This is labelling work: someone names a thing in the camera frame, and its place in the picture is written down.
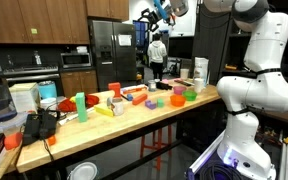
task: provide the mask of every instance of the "microwave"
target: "microwave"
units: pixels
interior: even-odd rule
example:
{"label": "microwave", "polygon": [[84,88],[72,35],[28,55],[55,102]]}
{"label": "microwave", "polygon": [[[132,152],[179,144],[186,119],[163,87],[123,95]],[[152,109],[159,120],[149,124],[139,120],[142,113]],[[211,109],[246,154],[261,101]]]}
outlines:
{"label": "microwave", "polygon": [[89,53],[61,53],[63,68],[92,66]]}

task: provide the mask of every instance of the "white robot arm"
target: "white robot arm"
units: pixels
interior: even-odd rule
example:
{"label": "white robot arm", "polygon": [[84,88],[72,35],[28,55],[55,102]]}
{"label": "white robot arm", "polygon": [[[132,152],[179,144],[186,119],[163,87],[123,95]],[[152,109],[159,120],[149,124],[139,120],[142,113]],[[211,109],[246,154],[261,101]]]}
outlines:
{"label": "white robot arm", "polygon": [[141,17],[138,19],[145,18],[149,21],[149,30],[155,31],[159,28],[157,22],[163,19],[165,23],[170,26],[174,26],[175,16],[181,17],[188,11],[187,0],[153,0],[156,9],[151,11],[145,9],[141,12]]}
{"label": "white robot arm", "polygon": [[288,111],[288,83],[280,69],[288,39],[288,15],[271,13],[267,0],[204,0],[204,4],[212,12],[232,12],[236,25],[251,32],[244,64],[257,75],[254,79],[229,76],[219,80],[217,90],[229,114],[217,154],[246,177],[275,179],[269,155],[254,140],[258,119],[249,107]]}

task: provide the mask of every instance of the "stainless steel refrigerator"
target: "stainless steel refrigerator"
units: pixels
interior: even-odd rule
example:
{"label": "stainless steel refrigerator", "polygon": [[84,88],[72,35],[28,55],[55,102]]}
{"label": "stainless steel refrigerator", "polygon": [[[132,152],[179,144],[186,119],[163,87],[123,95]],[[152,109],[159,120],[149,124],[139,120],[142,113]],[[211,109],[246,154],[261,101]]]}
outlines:
{"label": "stainless steel refrigerator", "polygon": [[97,69],[99,91],[108,84],[136,85],[135,28],[132,24],[89,21],[91,52]]}

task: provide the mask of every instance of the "cardboard box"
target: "cardboard box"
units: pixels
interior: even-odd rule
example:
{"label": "cardboard box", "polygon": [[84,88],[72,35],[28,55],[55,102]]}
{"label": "cardboard box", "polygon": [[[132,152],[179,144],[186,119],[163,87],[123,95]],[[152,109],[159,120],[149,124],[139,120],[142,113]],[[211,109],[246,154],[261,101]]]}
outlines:
{"label": "cardboard box", "polygon": [[37,112],[41,101],[37,83],[14,84],[9,89],[17,112]]}

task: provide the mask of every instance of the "drawer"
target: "drawer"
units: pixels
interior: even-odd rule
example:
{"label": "drawer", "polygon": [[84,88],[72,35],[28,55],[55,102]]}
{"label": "drawer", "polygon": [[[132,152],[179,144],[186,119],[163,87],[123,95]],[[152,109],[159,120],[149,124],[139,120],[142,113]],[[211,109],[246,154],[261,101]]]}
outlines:
{"label": "drawer", "polygon": [[79,73],[78,73],[78,72],[61,73],[61,77],[62,77],[62,78],[66,78],[66,77],[79,77]]}
{"label": "drawer", "polygon": [[79,72],[80,76],[90,76],[90,75],[95,75],[95,71],[82,71],[82,72]]}

